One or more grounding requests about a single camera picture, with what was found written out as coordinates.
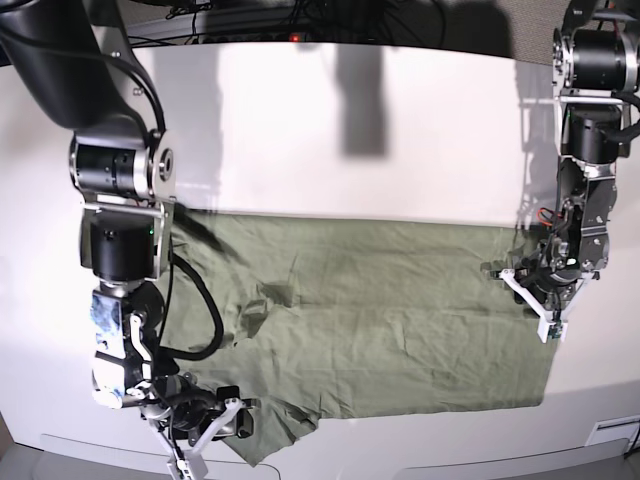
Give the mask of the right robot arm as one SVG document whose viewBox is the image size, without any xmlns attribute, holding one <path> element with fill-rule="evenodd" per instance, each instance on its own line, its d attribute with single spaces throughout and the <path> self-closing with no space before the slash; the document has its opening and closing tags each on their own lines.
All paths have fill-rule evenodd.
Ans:
<svg viewBox="0 0 640 480">
<path fill-rule="evenodd" d="M 182 373 L 221 346 L 224 327 L 201 276 L 173 249 L 175 160 L 164 110 L 113 1 L 5 1 L 1 45 L 44 113 L 72 134 L 68 168 L 83 199 L 80 262 L 98 280 L 93 397 L 134 407 L 177 451 L 253 434 L 257 403 L 237 386 L 209 389 Z M 181 270 L 213 320 L 196 352 L 162 345 L 171 297 L 157 282 Z"/>
</svg>

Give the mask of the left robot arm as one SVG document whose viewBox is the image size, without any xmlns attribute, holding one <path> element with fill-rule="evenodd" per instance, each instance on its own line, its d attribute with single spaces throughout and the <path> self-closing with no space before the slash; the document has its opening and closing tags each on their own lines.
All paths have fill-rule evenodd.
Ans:
<svg viewBox="0 0 640 480">
<path fill-rule="evenodd" d="M 572 1 L 553 34 L 552 93 L 557 190 L 539 217 L 535 250 L 493 270 L 538 316 L 542 341 L 560 339 L 583 289 L 610 255 L 616 163 L 639 136 L 639 4 Z"/>
</svg>

